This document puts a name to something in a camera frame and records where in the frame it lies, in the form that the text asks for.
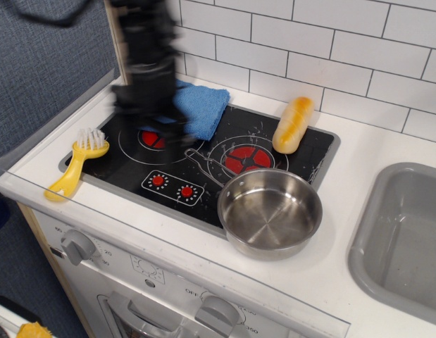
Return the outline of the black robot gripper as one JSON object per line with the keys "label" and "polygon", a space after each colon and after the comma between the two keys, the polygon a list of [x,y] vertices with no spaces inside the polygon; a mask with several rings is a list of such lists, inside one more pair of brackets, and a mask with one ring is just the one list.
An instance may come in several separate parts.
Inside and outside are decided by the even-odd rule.
{"label": "black robot gripper", "polygon": [[196,138],[185,132],[188,121],[174,104],[177,94],[175,57],[171,47],[127,46],[127,71],[131,83],[114,85],[114,114],[135,127],[159,127],[165,139],[162,164],[184,158]]}

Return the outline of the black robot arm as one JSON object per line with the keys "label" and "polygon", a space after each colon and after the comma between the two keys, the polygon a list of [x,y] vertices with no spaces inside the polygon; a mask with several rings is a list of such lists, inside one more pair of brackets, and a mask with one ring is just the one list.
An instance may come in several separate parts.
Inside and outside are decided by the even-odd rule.
{"label": "black robot arm", "polygon": [[165,1],[112,1],[111,5],[123,11],[118,24],[127,47],[128,83],[112,87],[115,113],[128,125],[158,132],[165,139],[162,163],[174,163],[182,148],[194,143],[185,132],[188,119],[174,103],[175,22]]}

